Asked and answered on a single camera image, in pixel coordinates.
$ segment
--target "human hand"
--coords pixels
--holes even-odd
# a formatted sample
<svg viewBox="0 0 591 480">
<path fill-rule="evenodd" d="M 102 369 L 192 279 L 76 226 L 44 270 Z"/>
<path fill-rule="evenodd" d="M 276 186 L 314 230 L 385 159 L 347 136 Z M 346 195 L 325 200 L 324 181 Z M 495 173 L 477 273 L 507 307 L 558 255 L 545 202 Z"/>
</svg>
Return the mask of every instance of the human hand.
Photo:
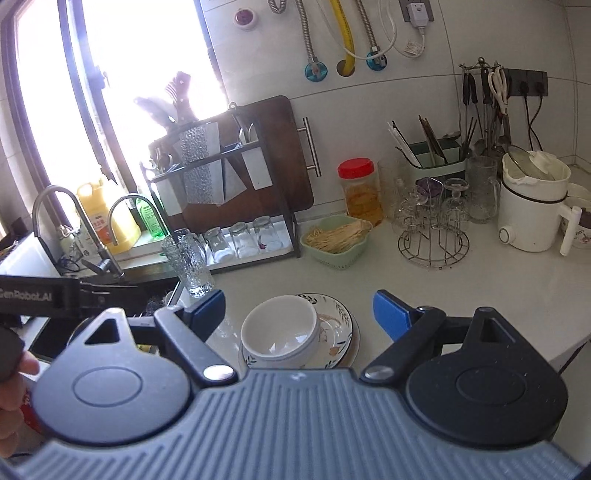
<svg viewBox="0 0 591 480">
<path fill-rule="evenodd" d="M 39 361 L 31 352 L 23 352 L 18 364 L 19 372 L 37 375 Z M 25 394 L 25 382 L 21 375 L 15 373 L 0 383 L 0 456 L 10 457 L 18 445 L 17 430 L 22 424 L 21 404 Z"/>
</svg>

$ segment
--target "window frame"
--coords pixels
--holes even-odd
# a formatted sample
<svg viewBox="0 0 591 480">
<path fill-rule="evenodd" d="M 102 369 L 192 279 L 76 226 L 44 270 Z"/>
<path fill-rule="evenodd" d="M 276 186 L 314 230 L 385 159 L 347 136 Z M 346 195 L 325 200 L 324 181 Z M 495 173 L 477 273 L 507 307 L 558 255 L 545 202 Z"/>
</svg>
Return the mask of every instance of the window frame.
<svg viewBox="0 0 591 480">
<path fill-rule="evenodd" d="M 17 0 L 8 11 L 6 17 L 2 19 L 0 22 L 0 48 L 2 52 L 2 68 L 4 71 L 4 79 L 8 95 L 8 105 L 11 110 L 12 121 L 15 126 L 22 154 L 25 158 L 25 163 L 33 178 L 35 188 L 40 192 L 49 186 L 51 182 L 35 143 L 24 99 L 22 97 L 21 84 L 18 77 L 16 37 L 17 15 L 22 9 L 26 8 L 30 2 L 34 1 L 36 0 Z M 96 161 L 107 178 L 113 179 L 117 182 L 117 178 L 108 165 L 106 159 L 107 153 L 105 153 L 96 131 L 96 128 L 98 127 L 102 130 L 102 134 L 105 136 L 106 144 L 110 150 L 108 153 L 112 155 L 115 160 L 115 164 L 117 165 L 121 178 L 125 184 L 124 187 L 126 187 L 129 192 L 137 192 L 136 182 L 131 174 L 121 146 L 119 145 L 119 141 L 106 108 L 105 100 L 102 96 L 104 80 L 101 72 L 95 67 L 92 60 L 92 54 L 90 52 L 90 45 L 86 33 L 82 0 L 55 1 L 57 1 L 62 44 L 64 46 L 64 54 L 66 56 L 66 64 L 70 74 L 72 90 L 74 92 L 74 97 L 76 98 L 76 103 L 78 105 L 86 135 L 91 144 L 92 150 L 95 153 Z M 193 0 L 193 4 L 197 11 L 197 18 L 207 47 L 210 64 L 216 79 L 220 84 L 222 93 L 224 94 L 226 101 L 228 101 L 228 92 L 222 79 L 222 72 L 213 49 L 212 39 L 209 34 L 209 29 L 207 28 L 207 22 L 205 20 L 200 0 Z M 68 15 L 69 6 L 72 8 L 71 17 Z M 71 19 L 73 19 L 74 25 L 70 25 Z M 74 27 L 73 31 L 76 34 L 76 38 L 72 38 L 72 26 Z M 77 42 L 77 46 L 80 48 L 83 70 L 86 75 L 85 79 L 80 78 L 76 66 L 73 51 L 74 41 Z M 82 81 L 86 82 L 87 87 L 89 88 L 90 99 L 88 100 L 84 95 Z M 92 113 L 96 114 L 98 123 L 96 126 L 92 119 Z M 49 201 L 46 203 L 46 207 L 51 221 L 56 226 L 59 224 L 69 225 L 67 216 L 57 200 L 56 195 L 52 194 L 48 199 Z"/>
</svg>

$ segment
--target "window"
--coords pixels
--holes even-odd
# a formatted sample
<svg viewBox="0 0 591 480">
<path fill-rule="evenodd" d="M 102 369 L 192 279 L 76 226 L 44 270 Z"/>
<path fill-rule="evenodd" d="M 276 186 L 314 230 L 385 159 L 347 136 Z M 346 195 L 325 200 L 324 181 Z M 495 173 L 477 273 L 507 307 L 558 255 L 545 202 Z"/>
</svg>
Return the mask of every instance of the window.
<svg viewBox="0 0 591 480">
<path fill-rule="evenodd" d="M 28 164 L 41 183 L 75 192 L 101 169 L 127 190 L 147 193 L 139 164 L 165 129 L 134 100 L 171 103 L 165 87 L 178 71 L 191 75 L 189 101 L 198 118 L 226 109 L 200 9 L 199 0 L 19 5 L 11 19 L 14 48 L 8 49 L 16 69 L 7 80 L 16 97 L 11 107 L 21 101 L 17 129 L 30 132 L 21 136 L 34 143 Z M 77 224 L 70 200 L 59 200 Z"/>
</svg>

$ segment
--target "black metal rack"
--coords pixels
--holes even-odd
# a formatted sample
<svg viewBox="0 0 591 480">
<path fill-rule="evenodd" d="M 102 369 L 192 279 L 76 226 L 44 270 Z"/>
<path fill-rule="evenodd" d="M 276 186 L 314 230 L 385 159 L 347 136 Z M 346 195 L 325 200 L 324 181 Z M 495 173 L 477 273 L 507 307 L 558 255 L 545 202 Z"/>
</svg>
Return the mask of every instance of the black metal rack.
<svg viewBox="0 0 591 480">
<path fill-rule="evenodd" d="M 240 110 L 240 107 L 230 110 L 230 114 L 234 117 L 237 124 L 238 124 L 238 119 L 236 117 L 239 113 L 239 110 Z M 195 122 L 191 122 L 191 123 L 182 125 L 178 129 L 175 129 L 174 132 L 169 132 L 168 135 L 166 135 L 165 137 L 152 143 L 150 146 L 151 146 L 151 148 L 155 148 L 155 146 L 157 144 L 163 144 L 164 141 L 167 139 L 170 139 L 170 138 L 175 139 L 183 131 L 186 131 L 188 129 L 191 129 L 191 128 L 194 128 L 194 127 L 197 127 L 200 125 L 205 125 L 208 123 L 216 122 L 218 117 L 213 117 L 213 118 L 210 118 L 210 119 L 207 119 L 204 121 L 195 121 Z M 271 261 L 280 260 L 280 259 L 289 258 L 289 257 L 299 258 L 301 256 L 300 244 L 298 241 L 299 234 L 298 234 L 298 224 L 296 221 L 296 215 L 290 209 L 290 207 L 287 203 L 287 198 L 285 197 L 285 193 L 283 192 L 282 188 L 279 185 L 279 181 L 278 181 L 277 174 L 275 172 L 273 163 L 271 161 L 269 161 L 269 152 L 268 152 L 267 142 L 265 139 L 265 132 L 260 127 L 260 123 L 258 122 L 258 120 L 254 119 L 253 123 L 254 123 L 255 129 L 256 129 L 258 140 L 249 142 L 245 145 L 242 145 L 240 143 L 227 145 L 225 147 L 222 147 L 221 148 L 222 151 L 218 154 L 211 155 L 211 156 L 203 158 L 201 160 L 196 160 L 196 161 L 191 162 L 190 164 L 187 164 L 187 165 L 175 164 L 175 165 L 171 166 L 167 171 L 160 173 L 151 179 L 149 179 L 147 176 L 147 172 L 151 171 L 151 170 L 148 170 L 147 168 L 145 168 L 145 166 L 143 164 L 140 163 L 142 174 L 144 176 L 146 184 L 149 187 L 150 195 L 152 196 L 154 204 L 156 205 L 156 208 L 158 209 L 160 214 L 163 216 L 163 218 L 167 221 L 168 224 L 170 224 L 168 214 L 166 213 L 164 206 L 162 205 L 162 203 L 160 202 L 160 199 L 158 198 L 154 189 L 152 188 L 152 184 L 157 184 L 163 180 L 167 180 L 167 179 L 170 179 L 171 177 L 181 175 L 183 173 L 193 170 L 194 168 L 202 167 L 202 166 L 207 165 L 207 164 L 214 162 L 216 160 L 221 160 L 223 158 L 227 158 L 232 155 L 242 154 L 243 152 L 253 150 L 254 148 L 261 149 L 263 158 L 265 160 L 265 164 L 267 165 L 267 169 L 269 171 L 269 176 L 271 178 L 271 182 L 272 182 L 271 187 L 275 190 L 279 210 L 280 210 L 281 216 L 283 217 L 283 220 L 285 222 L 285 226 L 287 228 L 287 232 L 290 237 L 292 250 L 290 252 L 286 252 L 284 254 L 276 255 L 273 257 L 257 258 L 257 256 L 254 256 L 254 257 L 252 257 L 252 259 L 249 258 L 248 261 L 245 261 L 244 263 L 239 263 L 239 264 L 234 264 L 234 265 L 222 266 L 223 264 L 219 264 L 220 265 L 219 267 L 211 270 L 212 273 L 237 270 L 238 268 L 243 268 L 243 267 L 246 267 L 246 266 L 249 266 L 252 264 L 266 263 L 266 262 L 271 262 Z"/>
</svg>

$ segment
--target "kitchen sink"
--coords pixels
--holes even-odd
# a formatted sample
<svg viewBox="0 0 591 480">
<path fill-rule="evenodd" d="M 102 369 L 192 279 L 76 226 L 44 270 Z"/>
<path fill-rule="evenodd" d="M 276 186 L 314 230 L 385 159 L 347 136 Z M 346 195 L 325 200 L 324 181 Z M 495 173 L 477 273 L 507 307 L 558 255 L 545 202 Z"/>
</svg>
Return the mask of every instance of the kitchen sink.
<svg viewBox="0 0 591 480">
<path fill-rule="evenodd" d="M 178 278 L 175 276 L 169 276 L 167 278 L 165 277 L 155 280 L 155 277 L 157 277 L 158 274 L 162 275 L 161 271 L 155 272 L 157 275 L 154 275 L 154 272 L 152 272 L 152 274 L 144 274 L 140 276 L 137 271 L 130 273 L 132 270 L 138 271 L 140 269 L 125 271 L 124 281 L 118 283 L 140 287 L 145 293 L 146 298 L 149 299 L 144 312 L 147 311 L 147 314 L 151 314 L 154 309 L 157 308 L 158 302 L 161 301 L 169 291 L 174 290 L 178 283 Z M 93 275 L 91 277 L 81 278 L 81 280 L 95 285 L 115 283 L 113 277 L 107 274 Z M 129 316 L 138 316 L 141 314 L 141 311 L 127 311 L 127 315 Z M 56 317 L 48 319 L 37 337 L 33 340 L 29 350 L 37 358 L 46 362 L 51 362 L 66 348 L 75 328 L 84 320 L 84 318 L 66 319 Z"/>
</svg>

